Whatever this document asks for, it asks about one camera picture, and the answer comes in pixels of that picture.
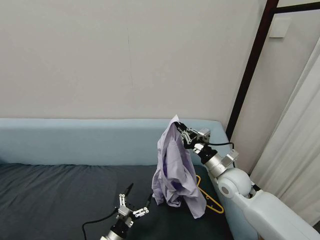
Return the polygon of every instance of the black cable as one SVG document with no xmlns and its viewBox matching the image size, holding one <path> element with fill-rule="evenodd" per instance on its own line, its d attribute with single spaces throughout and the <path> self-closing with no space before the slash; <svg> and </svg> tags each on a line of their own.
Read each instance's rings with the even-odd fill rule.
<svg viewBox="0 0 320 240">
<path fill-rule="evenodd" d="M 115 214 L 116 212 L 118 211 L 118 208 L 114 208 L 113 212 L 111 214 L 109 214 L 108 216 L 105 216 L 101 219 L 98 219 L 98 220 L 94 220 L 94 221 L 87 221 L 85 222 L 84 224 L 82 224 L 82 232 L 83 232 L 83 236 L 84 236 L 84 240 L 87 240 L 87 235 L 86 235 L 86 230 L 85 230 L 85 225 L 86 224 L 95 224 L 95 223 L 99 223 L 99 222 L 102 222 L 108 218 L 110 218 L 113 214 Z"/>
<path fill-rule="evenodd" d="M 235 149 L 235 144 L 233 142 L 225 142 L 225 143 L 207 143 L 208 145 L 212 146 L 223 146 L 223 145 L 232 145 L 232 149 Z"/>
</svg>

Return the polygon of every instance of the clothing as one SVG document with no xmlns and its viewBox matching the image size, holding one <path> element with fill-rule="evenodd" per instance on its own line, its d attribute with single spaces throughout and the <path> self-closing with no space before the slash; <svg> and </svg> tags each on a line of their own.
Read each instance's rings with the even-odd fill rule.
<svg viewBox="0 0 320 240">
<path fill-rule="evenodd" d="M 176 208 L 180 207 L 182 197 L 197 219 L 205 213 L 207 202 L 197 187 L 190 153 L 184 148 L 174 122 L 179 122 L 177 115 L 157 143 L 158 164 L 152 179 L 152 196 L 157 205 L 165 198 L 169 206 Z"/>
</svg>

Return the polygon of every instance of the light blue sofa backrest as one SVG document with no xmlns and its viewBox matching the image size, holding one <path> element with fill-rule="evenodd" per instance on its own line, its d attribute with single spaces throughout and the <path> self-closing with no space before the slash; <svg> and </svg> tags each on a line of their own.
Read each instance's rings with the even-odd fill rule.
<svg viewBox="0 0 320 240">
<path fill-rule="evenodd" d="M 156 165 L 157 141 L 169 119 L 0 118 L 0 163 Z M 188 127 L 211 130 L 212 143 L 228 139 L 218 121 L 181 119 Z M 219 146 L 225 156 L 229 146 Z M 194 164 L 200 159 L 191 154 Z"/>
</svg>

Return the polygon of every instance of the white curtain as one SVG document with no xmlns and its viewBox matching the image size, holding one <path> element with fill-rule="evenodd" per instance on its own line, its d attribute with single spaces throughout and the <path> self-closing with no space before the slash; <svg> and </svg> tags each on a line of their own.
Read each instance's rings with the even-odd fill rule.
<svg viewBox="0 0 320 240">
<path fill-rule="evenodd" d="M 320 221 L 319 52 L 320 40 L 251 174 L 312 226 Z"/>
</svg>

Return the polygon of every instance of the dark gray cushion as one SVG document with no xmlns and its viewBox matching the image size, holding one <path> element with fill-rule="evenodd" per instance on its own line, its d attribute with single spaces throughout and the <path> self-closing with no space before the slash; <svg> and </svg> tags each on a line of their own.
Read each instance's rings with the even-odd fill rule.
<svg viewBox="0 0 320 240">
<path fill-rule="evenodd" d="M 84 222 L 103 218 L 119 205 L 118 194 L 134 183 L 128 201 L 142 207 L 152 192 L 156 166 L 0 165 L 1 240 L 81 240 Z M 200 186 L 218 199 L 207 171 Z M 149 214 L 137 220 L 128 240 L 232 239 L 224 214 L 211 210 L 193 219 L 180 208 L 152 201 Z M 116 222 L 111 218 L 86 226 L 88 240 L 99 240 Z"/>
</svg>

